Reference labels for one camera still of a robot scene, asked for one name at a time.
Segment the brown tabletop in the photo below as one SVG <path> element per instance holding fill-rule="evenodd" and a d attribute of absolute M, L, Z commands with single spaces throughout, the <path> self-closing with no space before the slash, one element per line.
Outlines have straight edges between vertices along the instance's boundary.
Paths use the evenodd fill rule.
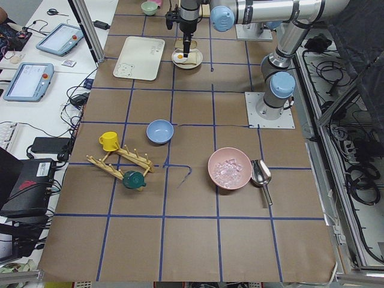
<path fill-rule="evenodd" d="M 182 35 L 166 29 L 168 3 L 151 17 L 140 4 L 116 9 L 39 264 L 44 279 L 328 281 L 335 257 L 295 109 L 294 130 L 248 127 L 244 92 L 264 90 L 260 62 L 276 42 L 237 41 L 204 18 L 194 36 L 203 63 L 182 70 L 170 60 Z M 154 81 L 112 75 L 128 36 L 165 40 Z M 174 126 L 165 145 L 146 137 L 155 119 Z M 143 191 L 87 162 L 105 155 L 106 131 L 154 162 Z M 227 191 L 210 180 L 208 158 L 226 146 L 269 166 L 270 208 L 251 183 Z M 107 163 L 143 171 L 118 155 Z"/>

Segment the metal scoop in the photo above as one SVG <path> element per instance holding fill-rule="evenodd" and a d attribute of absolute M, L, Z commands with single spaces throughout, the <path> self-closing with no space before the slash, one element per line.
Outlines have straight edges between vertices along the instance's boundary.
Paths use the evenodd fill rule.
<path fill-rule="evenodd" d="M 252 160 L 252 182 L 256 187 L 263 188 L 268 205 L 272 205 L 272 199 L 266 186 L 271 181 L 271 172 L 263 160 Z"/>

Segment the tablet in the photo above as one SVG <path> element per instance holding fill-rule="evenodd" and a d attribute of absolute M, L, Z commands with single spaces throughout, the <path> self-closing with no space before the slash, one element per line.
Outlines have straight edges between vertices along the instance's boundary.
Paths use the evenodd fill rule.
<path fill-rule="evenodd" d="M 76 46 L 82 38 L 83 32 L 80 28 L 61 23 L 44 39 L 37 43 L 36 48 L 62 56 Z"/>
<path fill-rule="evenodd" d="M 51 63 L 21 63 L 4 94 L 4 100 L 39 101 L 47 91 L 52 76 Z"/>

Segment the scoop handle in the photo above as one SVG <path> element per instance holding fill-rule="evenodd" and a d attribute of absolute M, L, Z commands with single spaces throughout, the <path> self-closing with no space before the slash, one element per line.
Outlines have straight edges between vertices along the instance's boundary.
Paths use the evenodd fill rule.
<path fill-rule="evenodd" d="M 268 202 L 268 205 L 271 206 L 273 203 L 272 203 L 271 195 L 269 195 L 268 187 L 266 184 L 263 185 L 263 191 L 265 194 L 266 201 Z"/>

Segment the mug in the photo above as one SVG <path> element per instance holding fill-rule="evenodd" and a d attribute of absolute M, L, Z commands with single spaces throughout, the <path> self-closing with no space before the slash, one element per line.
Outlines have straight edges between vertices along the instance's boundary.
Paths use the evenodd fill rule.
<path fill-rule="evenodd" d="M 98 141 L 102 144 L 104 151 L 111 152 L 120 149 L 118 134 L 116 132 L 105 132 L 100 136 Z"/>

